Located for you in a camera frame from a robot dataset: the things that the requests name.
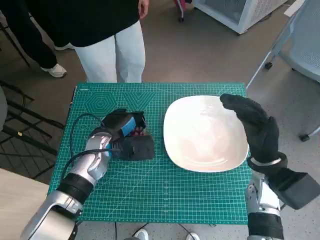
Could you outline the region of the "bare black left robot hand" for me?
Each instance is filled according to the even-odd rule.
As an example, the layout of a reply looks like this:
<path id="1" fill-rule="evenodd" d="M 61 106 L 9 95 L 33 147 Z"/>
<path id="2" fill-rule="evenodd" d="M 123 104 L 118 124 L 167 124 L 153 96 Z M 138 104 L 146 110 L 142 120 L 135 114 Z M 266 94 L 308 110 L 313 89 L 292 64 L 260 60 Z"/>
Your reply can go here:
<path id="1" fill-rule="evenodd" d="M 104 127 L 110 132 L 111 141 L 142 133 L 146 128 L 146 119 L 143 111 L 127 112 L 118 108 L 105 116 L 102 120 Z"/>

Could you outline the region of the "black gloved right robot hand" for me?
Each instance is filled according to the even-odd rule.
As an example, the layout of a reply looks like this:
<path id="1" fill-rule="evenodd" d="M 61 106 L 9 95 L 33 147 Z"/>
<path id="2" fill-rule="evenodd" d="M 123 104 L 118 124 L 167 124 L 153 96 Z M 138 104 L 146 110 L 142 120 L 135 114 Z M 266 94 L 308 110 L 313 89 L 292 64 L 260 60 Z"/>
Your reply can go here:
<path id="1" fill-rule="evenodd" d="M 242 122 L 251 156 L 260 164 L 279 159 L 279 128 L 276 119 L 254 100 L 224 93 L 219 97 L 225 109 L 236 113 Z"/>

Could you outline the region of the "person's hand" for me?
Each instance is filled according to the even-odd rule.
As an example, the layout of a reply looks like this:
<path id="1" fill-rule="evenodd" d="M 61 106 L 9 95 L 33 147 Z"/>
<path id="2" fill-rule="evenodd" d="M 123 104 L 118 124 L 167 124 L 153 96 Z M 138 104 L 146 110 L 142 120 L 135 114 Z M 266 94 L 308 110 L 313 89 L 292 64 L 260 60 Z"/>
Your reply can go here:
<path id="1" fill-rule="evenodd" d="M 138 1 L 138 12 L 139 12 L 139 18 L 143 19 L 147 16 L 149 11 L 149 0 L 139 0 Z"/>

